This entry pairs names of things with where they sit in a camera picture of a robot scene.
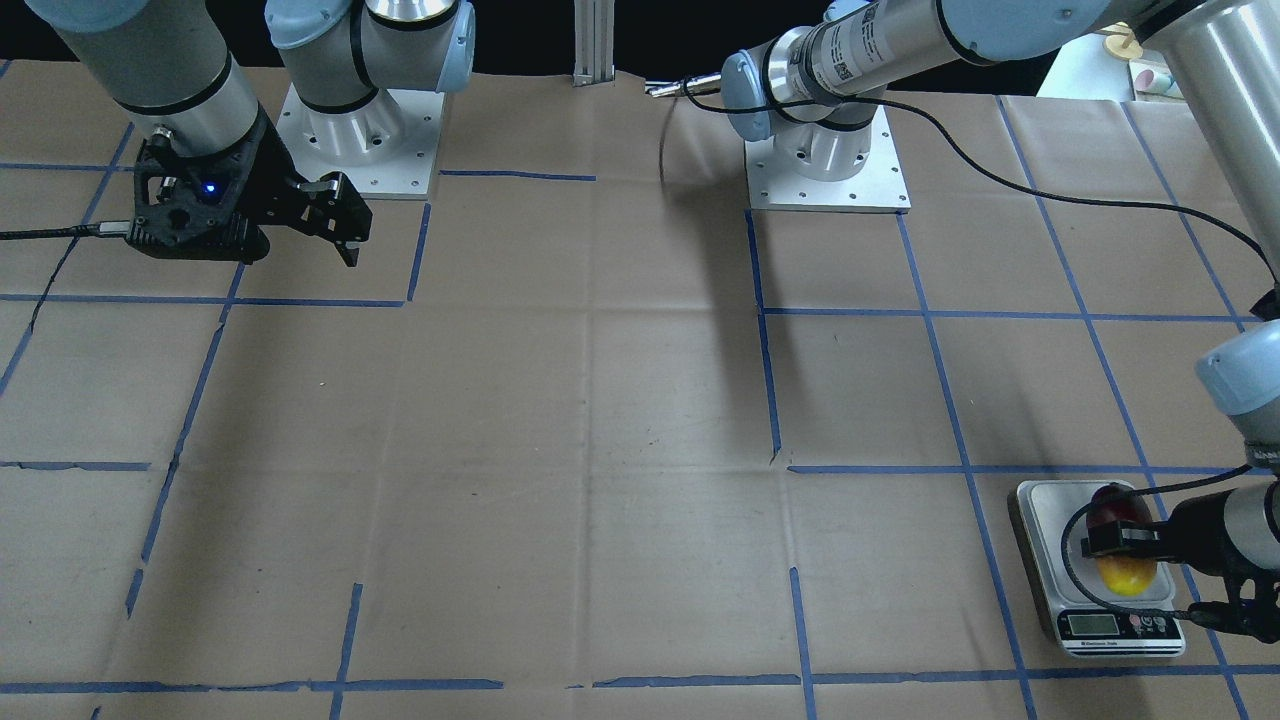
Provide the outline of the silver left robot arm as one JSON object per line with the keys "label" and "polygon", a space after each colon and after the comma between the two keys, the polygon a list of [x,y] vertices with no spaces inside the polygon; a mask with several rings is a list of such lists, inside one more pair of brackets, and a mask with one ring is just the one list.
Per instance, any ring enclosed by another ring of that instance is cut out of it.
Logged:
{"label": "silver left robot arm", "polygon": [[[997,67],[1057,50],[1039,97],[1180,111],[1224,170],[1244,219],[1100,190],[1050,191],[980,174],[1037,202],[1167,211],[1230,234],[1277,274],[1275,1],[836,1],[731,55],[712,74],[652,81],[653,97],[707,95],[746,141],[760,209],[892,211],[910,201],[886,85],[961,61]],[[1121,482],[1025,480],[1007,498],[1044,633],[1076,657],[1180,653],[1181,626],[1277,641],[1277,288],[1254,328],[1196,374],[1243,438],[1245,464],[1181,484],[1164,514]]]}

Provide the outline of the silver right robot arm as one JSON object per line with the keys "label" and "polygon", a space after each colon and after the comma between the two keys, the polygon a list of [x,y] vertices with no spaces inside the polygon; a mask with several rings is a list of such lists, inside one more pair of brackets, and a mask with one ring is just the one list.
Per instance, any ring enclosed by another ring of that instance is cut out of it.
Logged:
{"label": "silver right robot arm", "polygon": [[401,94],[463,90],[471,1],[265,1],[265,35],[298,111],[283,129],[207,1],[31,1],[140,133],[127,219],[31,231],[120,238],[160,260],[251,264],[268,228],[356,266],[372,232],[362,169],[407,155],[422,122]]}

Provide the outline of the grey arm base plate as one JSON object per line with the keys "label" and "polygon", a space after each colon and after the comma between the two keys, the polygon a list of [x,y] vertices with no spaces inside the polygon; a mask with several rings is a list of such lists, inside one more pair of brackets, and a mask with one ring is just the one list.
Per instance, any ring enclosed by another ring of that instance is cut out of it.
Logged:
{"label": "grey arm base plate", "polygon": [[745,155],[754,210],[900,214],[913,206],[882,108],[860,129],[809,123],[746,142]]}
{"label": "grey arm base plate", "polygon": [[346,114],[307,108],[289,87],[276,120],[296,170],[344,173],[365,199],[428,200],[438,168],[447,94],[383,90]]}

